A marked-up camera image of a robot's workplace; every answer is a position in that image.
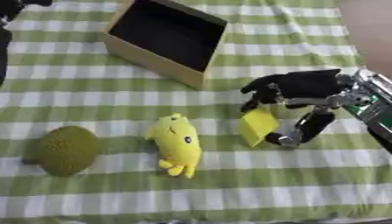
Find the robot finger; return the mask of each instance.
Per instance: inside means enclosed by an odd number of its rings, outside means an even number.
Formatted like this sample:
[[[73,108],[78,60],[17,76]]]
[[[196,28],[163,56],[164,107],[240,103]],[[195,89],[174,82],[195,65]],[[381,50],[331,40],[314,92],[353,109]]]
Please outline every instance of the robot finger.
[[[40,6],[51,6],[53,3],[53,0],[23,0],[23,4],[37,4]]]
[[[256,109],[258,106],[258,100],[255,98],[255,94],[253,94],[252,99],[250,99],[249,101],[245,102],[242,106],[241,106],[241,112],[242,113],[246,113],[252,109]]]
[[[288,75],[337,75],[341,72],[341,69],[334,68],[334,69],[323,69],[323,70],[311,70],[311,71],[300,71],[300,72],[291,72],[287,73]]]
[[[286,104],[285,106],[287,109],[301,109],[301,108],[306,108],[307,106],[309,106],[309,104],[297,104],[297,105]]]
[[[241,88],[241,93],[247,94],[251,91],[257,91],[263,88],[269,88],[268,85],[271,83],[278,83],[280,79],[284,77],[283,74],[272,74],[264,77],[257,78],[252,80],[245,87]]]
[[[310,142],[334,120],[335,114],[331,112],[325,112],[324,114],[308,113],[304,115],[295,124],[295,128],[302,133],[301,143]]]

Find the checkered cloth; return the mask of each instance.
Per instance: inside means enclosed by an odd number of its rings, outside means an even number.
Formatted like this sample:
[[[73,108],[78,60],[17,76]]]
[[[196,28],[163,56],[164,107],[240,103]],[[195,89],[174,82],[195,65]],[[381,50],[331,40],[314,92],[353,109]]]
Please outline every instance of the checkered cloth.
[[[296,150],[238,135],[239,88],[255,77],[361,65],[333,0],[180,0],[225,18],[229,32],[195,91],[107,53],[98,32],[121,0],[29,6],[9,24],[7,81],[0,89],[0,222],[292,221],[387,217],[391,156],[344,110]],[[307,109],[266,107],[290,127]],[[144,141],[160,116],[182,113],[204,150],[192,179],[158,168]],[[37,139],[80,125],[102,139],[96,162],[70,178],[21,164]]]

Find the plush toy eye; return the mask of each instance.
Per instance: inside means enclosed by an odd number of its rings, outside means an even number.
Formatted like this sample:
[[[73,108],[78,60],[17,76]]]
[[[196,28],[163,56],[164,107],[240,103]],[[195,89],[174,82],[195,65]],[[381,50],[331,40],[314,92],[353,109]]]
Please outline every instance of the plush toy eye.
[[[192,139],[189,136],[186,136],[184,139],[185,139],[185,142],[188,144],[192,141]]]

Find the plush toy tentacle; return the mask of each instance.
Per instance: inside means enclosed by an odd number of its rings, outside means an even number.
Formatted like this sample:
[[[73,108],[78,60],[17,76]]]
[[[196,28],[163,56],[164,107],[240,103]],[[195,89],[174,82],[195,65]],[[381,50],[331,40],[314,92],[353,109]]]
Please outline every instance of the plush toy tentacle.
[[[164,169],[169,169],[172,168],[174,165],[166,160],[160,159],[159,160],[159,167],[164,168]]]
[[[168,173],[171,176],[178,176],[184,170],[183,165],[176,165],[169,169]]]
[[[193,175],[194,175],[195,169],[196,169],[196,165],[194,165],[194,164],[188,165],[188,166],[186,167],[185,176],[186,176],[188,179],[191,179],[191,178],[193,177]]]

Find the yellow plush toy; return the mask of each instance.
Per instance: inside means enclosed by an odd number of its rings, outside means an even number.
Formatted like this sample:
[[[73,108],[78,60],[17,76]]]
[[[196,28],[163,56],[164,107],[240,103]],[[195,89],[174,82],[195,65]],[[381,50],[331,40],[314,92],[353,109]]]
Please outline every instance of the yellow plush toy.
[[[193,177],[200,160],[201,148],[196,129],[181,114],[158,119],[146,135],[154,140],[163,159],[159,166],[168,169],[171,176],[178,176],[185,169],[187,178]]]

